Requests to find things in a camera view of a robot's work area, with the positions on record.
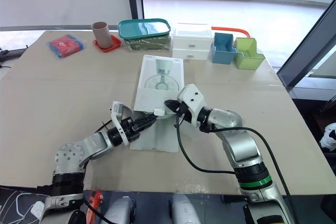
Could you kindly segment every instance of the table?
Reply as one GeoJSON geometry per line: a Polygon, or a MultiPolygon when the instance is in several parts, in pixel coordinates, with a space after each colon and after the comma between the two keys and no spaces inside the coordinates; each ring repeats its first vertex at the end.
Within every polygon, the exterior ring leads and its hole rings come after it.
{"type": "MultiPolygon", "coordinates": [[[[132,107],[144,54],[102,53],[92,32],[71,32],[86,48],[58,59],[48,41],[66,31],[45,32],[0,81],[0,184],[51,183],[54,156],[63,144],[82,140],[109,119],[112,101],[132,107]]],[[[244,125],[268,140],[292,194],[334,194],[336,178],[290,96],[267,61],[256,71],[190,60],[185,84],[195,83],[212,108],[238,112],[244,125]]],[[[182,141],[191,159],[207,169],[230,169],[220,140],[195,131],[182,141]]],[[[280,180],[262,142],[258,147],[273,179],[280,180]]],[[[87,189],[240,194],[235,176],[194,170],[181,152],[134,151],[125,146],[88,165],[87,189]]]]}

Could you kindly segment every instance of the silver robot arm segment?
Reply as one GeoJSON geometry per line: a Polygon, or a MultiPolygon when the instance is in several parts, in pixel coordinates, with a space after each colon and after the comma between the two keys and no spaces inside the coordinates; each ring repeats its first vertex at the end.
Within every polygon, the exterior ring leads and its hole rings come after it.
{"type": "Polygon", "coordinates": [[[84,203],[83,180],[89,160],[108,154],[122,143],[128,145],[135,141],[140,132],[156,120],[153,114],[144,114],[136,120],[131,117],[121,120],[122,108],[122,103],[113,102],[111,121],[115,127],[63,145],[58,150],[52,184],[37,188],[38,192],[49,195],[40,223],[85,223],[85,214],[79,208],[84,203]]]}
{"type": "MultiPolygon", "coordinates": [[[[187,85],[177,100],[167,100],[165,105],[202,132],[243,125],[242,118],[234,111],[206,107],[203,95],[194,84],[187,85]]],[[[216,135],[222,140],[241,194],[247,201],[244,207],[247,223],[294,224],[253,137],[245,130],[219,131],[216,135]]]]}

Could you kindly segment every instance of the blue pen holder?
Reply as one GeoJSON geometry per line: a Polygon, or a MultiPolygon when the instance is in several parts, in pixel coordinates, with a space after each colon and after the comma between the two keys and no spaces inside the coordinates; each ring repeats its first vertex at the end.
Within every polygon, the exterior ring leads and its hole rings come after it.
{"type": "Polygon", "coordinates": [[[231,64],[237,54],[237,49],[232,47],[233,35],[215,33],[212,45],[212,63],[231,64]]]}

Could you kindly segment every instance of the orange tool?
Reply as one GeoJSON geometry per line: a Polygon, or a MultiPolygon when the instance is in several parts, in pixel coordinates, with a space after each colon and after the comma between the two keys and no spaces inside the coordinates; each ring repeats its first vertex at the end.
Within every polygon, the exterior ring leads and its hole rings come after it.
{"type": "Polygon", "coordinates": [[[211,29],[212,30],[218,30],[218,31],[237,31],[239,33],[245,34],[247,38],[250,37],[250,34],[248,33],[248,31],[245,31],[245,30],[239,29],[239,28],[212,26],[211,29]]]}
{"type": "MultiPolygon", "coordinates": [[[[92,191],[92,194],[89,198],[89,202],[91,204],[91,206],[97,210],[99,205],[102,203],[103,201],[103,194],[101,193],[101,191],[96,190],[96,191],[92,191]]],[[[92,212],[90,209],[88,209],[87,213],[86,213],[86,224],[95,224],[94,222],[94,217],[95,213],[92,212]]]]}

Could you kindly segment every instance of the teal lid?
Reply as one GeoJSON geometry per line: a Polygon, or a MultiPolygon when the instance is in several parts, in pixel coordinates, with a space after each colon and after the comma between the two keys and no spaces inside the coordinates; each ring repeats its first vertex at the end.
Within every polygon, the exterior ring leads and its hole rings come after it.
{"type": "Polygon", "coordinates": [[[167,35],[170,25],[162,18],[128,19],[119,22],[118,32],[123,39],[139,39],[167,35]]]}

